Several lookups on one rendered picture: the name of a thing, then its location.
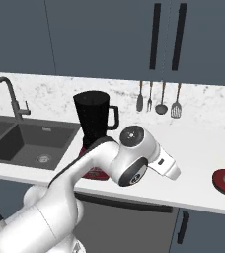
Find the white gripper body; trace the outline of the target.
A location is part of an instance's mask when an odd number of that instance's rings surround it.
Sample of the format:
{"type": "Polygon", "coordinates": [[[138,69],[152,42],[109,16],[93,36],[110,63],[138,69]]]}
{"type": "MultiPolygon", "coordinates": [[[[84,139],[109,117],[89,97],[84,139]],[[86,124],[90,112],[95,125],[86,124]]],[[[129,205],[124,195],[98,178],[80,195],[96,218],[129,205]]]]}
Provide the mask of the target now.
{"type": "Polygon", "coordinates": [[[177,165],[176,160],[170,155],[167,155],[165,157],[164,175],[171,180],[177,180],[179,176],[181,175],[181,170],[179,166],[177,165]]]}

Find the red blender base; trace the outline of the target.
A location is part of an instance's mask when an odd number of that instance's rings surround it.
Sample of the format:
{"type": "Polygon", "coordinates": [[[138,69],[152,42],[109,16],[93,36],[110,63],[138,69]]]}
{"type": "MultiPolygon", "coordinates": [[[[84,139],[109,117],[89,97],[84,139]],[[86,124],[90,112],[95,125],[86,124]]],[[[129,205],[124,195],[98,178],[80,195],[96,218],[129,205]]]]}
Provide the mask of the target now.
{"type": "MultiPolygon", "coordinates": [[[[86,136],[84,136],[83,146],[79,152],[79,155],[82,155],[91,146],[91,144],[92,142],[86,136]]],[[[84,178],[90,180],[106,181],[109,176],[99,167],[93,167],[84,175],[84,178]]]]}

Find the black blender jar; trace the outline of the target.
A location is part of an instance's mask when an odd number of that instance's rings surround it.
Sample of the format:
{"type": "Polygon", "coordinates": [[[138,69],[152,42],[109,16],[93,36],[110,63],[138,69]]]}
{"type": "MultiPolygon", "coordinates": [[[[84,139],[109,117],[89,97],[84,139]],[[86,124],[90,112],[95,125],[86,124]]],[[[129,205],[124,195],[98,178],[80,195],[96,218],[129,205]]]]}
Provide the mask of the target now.
{"type": "Polygon", "coordinates": [[[118,106],[110,104],[110,96],[102,91],[85,91],[73,96],[81,124],[83,147],[88,149],[97,139],[107,135],[108,130],[119,127],[118,106]],[[108,125],[109,110],[113,110],[114,123],[108,125]]]}

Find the grey base cupboard door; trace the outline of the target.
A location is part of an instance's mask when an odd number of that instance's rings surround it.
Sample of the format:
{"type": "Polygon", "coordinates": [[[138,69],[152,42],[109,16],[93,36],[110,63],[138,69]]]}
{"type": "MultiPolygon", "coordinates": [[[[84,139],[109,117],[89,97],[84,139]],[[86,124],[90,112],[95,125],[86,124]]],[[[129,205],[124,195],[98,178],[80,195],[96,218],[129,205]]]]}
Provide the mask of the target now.
{"type": "Polygon", "coordinates": [[[225,253],[225,214],[179,209],[169,253],[225,253]],[[178,244],[183,211],[189,212],[189,221],[183,244],[178,244]]]}
{"type": "Polygon", "coordinates": [[[31,184],[0,179],[0,221],[10,223],[24,209],[24,195],[31,184]]]}

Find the grey dishwasher front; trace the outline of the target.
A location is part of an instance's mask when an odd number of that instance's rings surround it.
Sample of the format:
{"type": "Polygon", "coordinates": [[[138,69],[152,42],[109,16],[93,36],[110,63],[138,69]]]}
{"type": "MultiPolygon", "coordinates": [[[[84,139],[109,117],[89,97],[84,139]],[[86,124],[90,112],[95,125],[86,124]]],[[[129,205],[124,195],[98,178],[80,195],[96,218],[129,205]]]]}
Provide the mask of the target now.
{"type": "Polygon", "coordinates": [[[87,253],[169,253],[178,209],[136,211],[81,201],[75,235],[87,253]]]}

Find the dark grey sink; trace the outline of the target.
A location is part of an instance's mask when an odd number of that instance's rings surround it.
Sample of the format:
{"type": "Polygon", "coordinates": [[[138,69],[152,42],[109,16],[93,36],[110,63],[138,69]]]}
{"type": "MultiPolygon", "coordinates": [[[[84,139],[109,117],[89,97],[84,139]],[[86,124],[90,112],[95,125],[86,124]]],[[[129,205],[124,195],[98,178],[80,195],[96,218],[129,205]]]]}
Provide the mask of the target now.
{"type": "Polygon", "coordinates": [[[0,116],[0,163],[53,171],[80,129],[77,123],[0,116]]]}

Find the dark grey tap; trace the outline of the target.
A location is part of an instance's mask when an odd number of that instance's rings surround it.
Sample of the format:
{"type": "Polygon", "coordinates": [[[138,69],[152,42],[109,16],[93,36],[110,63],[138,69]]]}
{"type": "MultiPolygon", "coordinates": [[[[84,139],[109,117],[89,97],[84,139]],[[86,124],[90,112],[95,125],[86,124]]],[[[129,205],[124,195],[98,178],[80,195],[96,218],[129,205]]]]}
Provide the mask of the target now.
{"type": "Polygon", "coordinates": [[[12,85],[10,79],[2,76],[2,77],[0,77],[0,83],[3,83],[3,82],[6,83],[10,97],[11,97],[11,105],[12,105],[15,119],[17,121],[21,121],[23,119],[23,116],[29,116],[31,114],[31,110],[29,109],[28,102],[25,102],[26,107],[24,109],[21,109],[19,102],[16,98],[14,88],[13,88],[13,85],[12,85]]]}

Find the grey wall cupboard door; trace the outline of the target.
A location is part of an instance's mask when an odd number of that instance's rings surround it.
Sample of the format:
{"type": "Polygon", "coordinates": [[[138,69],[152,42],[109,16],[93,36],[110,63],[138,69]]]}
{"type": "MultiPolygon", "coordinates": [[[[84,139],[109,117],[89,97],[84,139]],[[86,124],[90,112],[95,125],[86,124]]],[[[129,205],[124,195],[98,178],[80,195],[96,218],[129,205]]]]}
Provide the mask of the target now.
{"type": "Polygon", "coordinates": [[[225,86],[225,0],[172,0],[163,79],[225,86]],[[181,3],[187,15],[179,69],[172,59],[181,3]]]}
{"type": "Polygon", "coordinates": [[[0,0],[0,72],[55,73],[44,0],[0,0]]]}
{"type": "Polygon", "coordinates": [[[170,5],[170,0],[45,0],[56,73],[160,81],[170,5]],[[161,16],[151,70],[155,3],[161,3],[161,16]]]}

